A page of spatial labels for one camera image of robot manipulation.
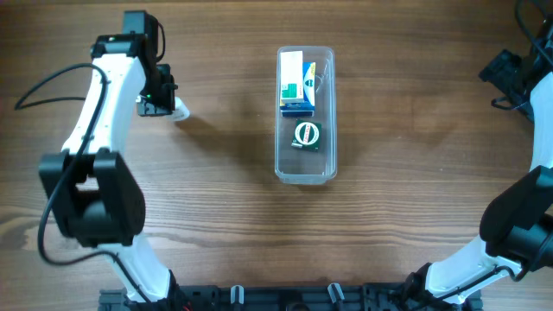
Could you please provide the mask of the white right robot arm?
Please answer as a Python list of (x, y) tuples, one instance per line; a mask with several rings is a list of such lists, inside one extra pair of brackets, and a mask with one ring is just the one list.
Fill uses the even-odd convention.
[(552, 265), (552, 14), (534, 2), (543, 21), (536, 35), (521, 14), (524, 0), (514, 5), (514, 18), (531, 44), (527, 56), (507, 50), (479, 74), (502, 97), (492, 106), (520, 111), (533, 122), (529, 172), (486, 208), (476, 238), (451, 257), (427, 263), (393, 293), (404, 310), (464, 308), (471, 295), (504, 277), (519, 282)]

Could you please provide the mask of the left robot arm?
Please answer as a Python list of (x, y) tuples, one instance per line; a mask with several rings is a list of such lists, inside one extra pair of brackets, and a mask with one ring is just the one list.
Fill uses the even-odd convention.
[(182, 310), (185, 295), (156, 257), (143, 234), (145, 199), (123, 153), (131, 115), (186, 118), (175, 96), (169, 65), (161, 62), (165, 34), (144, 10), (124, 13), (121, 33), (101, 35), (91, 48), (93, 70), (82, 112), (60, 153), (45, 155), (39, 176), (48, 196), (38, 231), (47, 263), (67, 266), (45, 252), (44, 235), (53, 215), (60, 233), (106, 257), (125, 289), (121, 309)]

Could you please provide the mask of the white calamine lotion bottle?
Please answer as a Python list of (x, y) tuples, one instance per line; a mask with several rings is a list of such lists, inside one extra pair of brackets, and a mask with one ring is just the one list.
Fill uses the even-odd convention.
[(179, 97), (175, 97), (175, 110), (171, 115), (173, 121), (180, 122), (187, 119), (189, 116), (190, 116), (190, 111), (186, 107), (184, 102)]

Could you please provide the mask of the green Zam-Buk box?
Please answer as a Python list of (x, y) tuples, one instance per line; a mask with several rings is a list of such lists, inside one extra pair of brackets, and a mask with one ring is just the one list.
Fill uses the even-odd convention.
[(291, 146), (297, 149), (318, 151), (320, 148), (321, 135), (322, 127), (319, 123), (297, 119)]

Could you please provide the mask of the white green medicine box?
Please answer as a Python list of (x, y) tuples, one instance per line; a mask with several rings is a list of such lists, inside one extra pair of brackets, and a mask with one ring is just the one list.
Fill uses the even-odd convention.
[(280, 100), (282, 105), (299, 104), (303, 101), (302, 64), (302, 51), (280, 53)]

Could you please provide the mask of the blue VapoDrops box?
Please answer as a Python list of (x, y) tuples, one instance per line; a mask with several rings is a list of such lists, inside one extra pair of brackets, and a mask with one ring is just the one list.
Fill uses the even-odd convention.
[(284, 103), (280, 100), (280, 112), (283, 117), (312, 117), (315, 114), (315, 69), (314, 62), (302, 63), (303, 101)]

